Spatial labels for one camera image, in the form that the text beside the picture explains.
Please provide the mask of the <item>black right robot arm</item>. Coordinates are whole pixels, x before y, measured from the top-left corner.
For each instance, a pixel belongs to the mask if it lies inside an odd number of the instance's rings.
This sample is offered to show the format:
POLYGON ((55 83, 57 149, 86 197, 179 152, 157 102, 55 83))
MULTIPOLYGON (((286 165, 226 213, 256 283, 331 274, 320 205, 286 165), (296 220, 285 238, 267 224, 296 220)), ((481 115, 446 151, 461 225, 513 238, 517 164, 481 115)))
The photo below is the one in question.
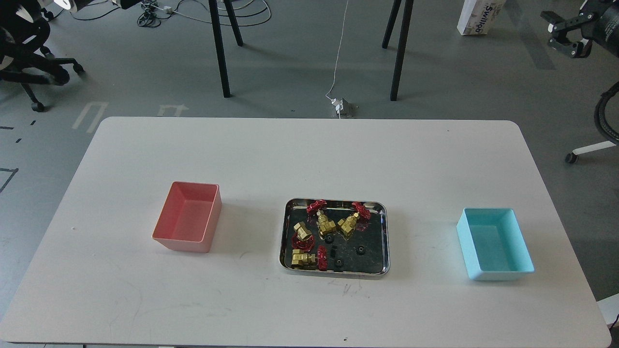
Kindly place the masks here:
POLYGON ((586 58, 595 43, 615 57, 619 56, 619 3, 617 0, 585 0, 578 15, 563 18, 553 11, 542 11, 549 23, 547 45, 570 58, 586 58))

